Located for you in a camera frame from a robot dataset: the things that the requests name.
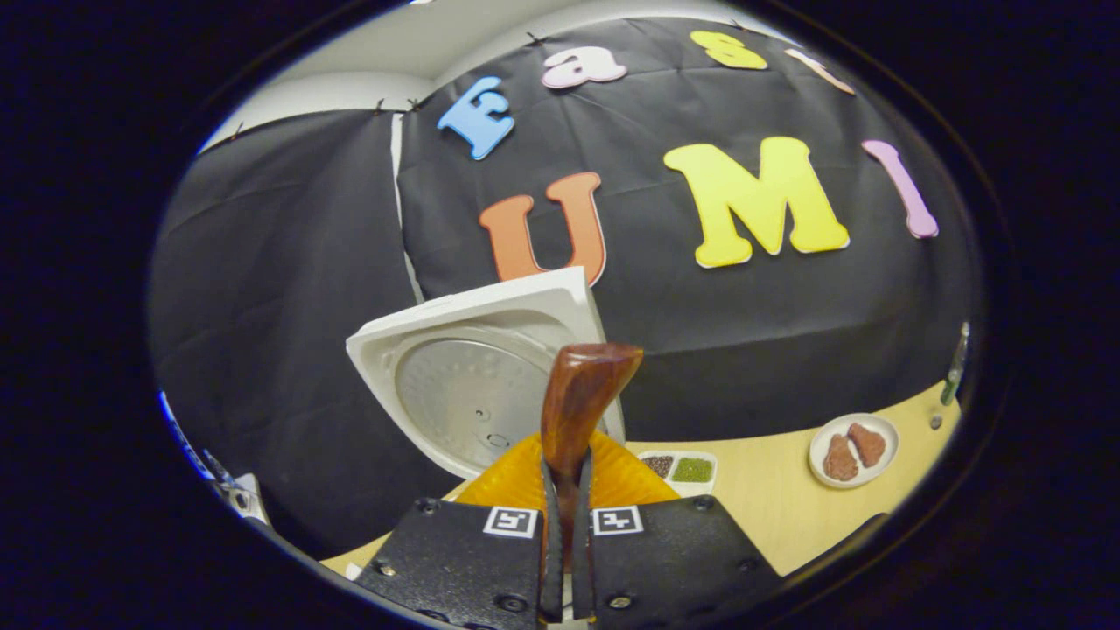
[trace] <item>blue object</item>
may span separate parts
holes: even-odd
[[[214,474],[209,472],[206,464],[198,457],[195,450],[190,447],[190,443],[187,442],[187,436],[183,435],[183,429],[179,428],[179,423],[175,419],[175,414],[171,413],[171,406],[167,402],[167,393],[159,392],[159,402],[164,407],[164,415],[167,416],[167,424],[171,425],[171,433],[175,434],[175,439],[178,441],[179,446],[183,447],[183,452],[186,453],[187,458],[190,463],[195,465],[198,474],[203,475],[203,479],[207,481],[215,481]]]
[[[513,117],[492,118],[510,109],[510,101],[497,92],[491,92],[502,84],[496,76],[484,76],[467,90],[461,99],[444,113],[436,124],[438,129],[450,127],[470,142],[470,157],[483,159],[513,129]]]

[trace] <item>white plate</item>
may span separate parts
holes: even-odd
[[[716,487],[716,473],[718,472],[718,466],[716,464],[716,456],[711,453],[700,453],[697,451],[644,451],[637,456],[638,460],[644,460],[646,457],[659,457],[659,456],[670,456],[673,457],[673,463],[669,466],[669,474],[662,480],[669,484],[681,498],[699,497],[700,494],[711,494],[711,489]],[[694,481],[673,481],[673,473],[676,472],[676,464],[681,462],[682,457],[690,457],[694,460],[703,460],[706,462],[711,462],[711,479],[698,483]]]
[[[850,439],[847,439],[848,428],[856,423],[864,425],[864,428],[881,435],[886,442],[887,447],[883,452],[883,457],[879,457],[879,462],[869,469],[864,467],[864,463],[859,461],[859,453],[856,452],[856,445]],[[851,451],[851,456],[856,457],[856,465],[859,466],[859,472],[856,476],[848,481],[836,480],[824,474],[824,456],[829,453],[829,442],[837,434],[844,436],[848,442],[848,448]],[[848,414],[847,416],[840,416],[821,427],[821,430],[816,432],[816,435],[813,436],[813,441],[809,444],[809,467],[813,470],[813,474],[816,475],[816,479],[821,483],[831,485],[832,488],[856,488],[864,485],[883,474],[883,471],[890,465],[895,455],[898,454],[898,430],[886,418],[870,414]]]

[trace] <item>wooden handle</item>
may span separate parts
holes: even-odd
[[[541,411],[541,447],[557,489],[564,568],[579,502],[579,471],[603,413],[642,363],[642,349],[622,343],[567,345],[552,363]]]

